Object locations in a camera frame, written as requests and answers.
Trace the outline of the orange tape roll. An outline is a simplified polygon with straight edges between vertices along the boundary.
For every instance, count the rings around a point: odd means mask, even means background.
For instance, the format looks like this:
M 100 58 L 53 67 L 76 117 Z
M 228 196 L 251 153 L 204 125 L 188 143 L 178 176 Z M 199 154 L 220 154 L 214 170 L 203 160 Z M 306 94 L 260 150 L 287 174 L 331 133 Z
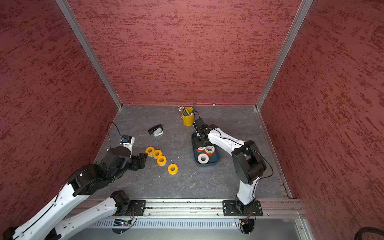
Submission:
M 205 147 L 205 154 L 208 156 L 212 156 L 215 154 L 216 148 L 214 146 Z
M 205 147 L 199 147 L 199 148 L 196 149 L 196 152 L 201 153 L 201 152 L 204 152 L 205 149 L 206 149 Z
M 201 153 L 198 156 L 198 163 L 201 165 L 205 165 L 209 162 L 210 158 L 207 154 Z

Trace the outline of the teal storage box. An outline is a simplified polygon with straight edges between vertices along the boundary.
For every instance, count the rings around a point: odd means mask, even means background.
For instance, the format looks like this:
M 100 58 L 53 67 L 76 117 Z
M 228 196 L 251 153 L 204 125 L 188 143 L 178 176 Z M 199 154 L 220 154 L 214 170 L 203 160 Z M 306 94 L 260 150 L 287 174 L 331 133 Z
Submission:
M 194 143 L 194 138 L 197 136 L 196 133 L 193 133 L 192 136 L 191 136 L 191 139 L 192 139 L 192 146 L 193 146 L 193 154 L 194 154 L 194 161 L 196 163 L 197 166 L 199 167 L 211 167 L 211 166 L 214 166 L 216 165 L 220 159 L 221 159 L 221 155 L 218 151 L 218 146 L 217 145 L 213 145 L 213 147 L 215 147 L 215 152 L 209 156 L 209 159 L 208 159 L 208 162 L 205 163 L 205 164 L 201 164 L 199 161 L 198 161 L 198 157 L 200 154 L 202 153 L 205 153 L 204 151 L 203 152 L 198 152 L 197 151 L 197 148 L 195 146 L 195 143 Z

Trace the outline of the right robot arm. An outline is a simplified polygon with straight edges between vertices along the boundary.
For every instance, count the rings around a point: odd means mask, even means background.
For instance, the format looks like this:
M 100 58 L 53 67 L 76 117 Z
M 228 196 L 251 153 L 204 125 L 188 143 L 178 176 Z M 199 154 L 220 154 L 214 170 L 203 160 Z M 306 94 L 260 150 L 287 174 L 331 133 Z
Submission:
M 195 120 L 193 126 L 197 135 L 193 138 L 196 148 L 217 146 L 232 156 L 240 179 L 236 204 L 239 209 L 251 206 L 256 200 L 255 191 L 259 181 L 274 175 L 272 165 L 261 155 L 254 141 L 238 140 L 216 125 L 207 125 L 201 118 Z

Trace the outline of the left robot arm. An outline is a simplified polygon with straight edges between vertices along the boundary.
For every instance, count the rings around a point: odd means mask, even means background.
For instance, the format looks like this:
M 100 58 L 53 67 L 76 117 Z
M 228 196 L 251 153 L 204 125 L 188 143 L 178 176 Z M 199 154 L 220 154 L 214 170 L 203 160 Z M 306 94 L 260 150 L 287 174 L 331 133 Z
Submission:
M 58 194 L 35 216 L 18 227 L 3 232 L 5 240 L 67 240 L 92 224 L 114 215 L 135 217 L 143 214 L 145 204 L 132 202 L 123 191 L 115 191 L 100 204 L 75 216 L 67 215 L 96 191 L 118 180 L 126 171 L 142 170 L 147 153 L 133 156 L 119 146 L 107 151 L 99 164 L 89 164 L 74 172 Z

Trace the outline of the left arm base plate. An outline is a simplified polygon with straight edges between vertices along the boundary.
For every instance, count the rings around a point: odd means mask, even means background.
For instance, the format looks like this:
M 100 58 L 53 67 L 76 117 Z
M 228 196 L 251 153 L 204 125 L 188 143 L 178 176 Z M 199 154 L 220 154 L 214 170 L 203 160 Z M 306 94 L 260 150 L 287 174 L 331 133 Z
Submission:
M 143 216 L 146 209 L 146 200 L 131 200 L 128 207 L 128 216 Z

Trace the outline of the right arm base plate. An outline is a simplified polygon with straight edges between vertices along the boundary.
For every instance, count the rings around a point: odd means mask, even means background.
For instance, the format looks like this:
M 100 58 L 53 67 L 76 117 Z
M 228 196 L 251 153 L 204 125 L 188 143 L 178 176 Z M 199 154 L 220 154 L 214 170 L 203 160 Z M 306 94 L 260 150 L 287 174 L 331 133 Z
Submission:
M 262 217 L 263 210 L 260 201 L 253 200 L 248 205 L 243 205 L 240 201 L 223 201 L 223 212 L 225 217 Z

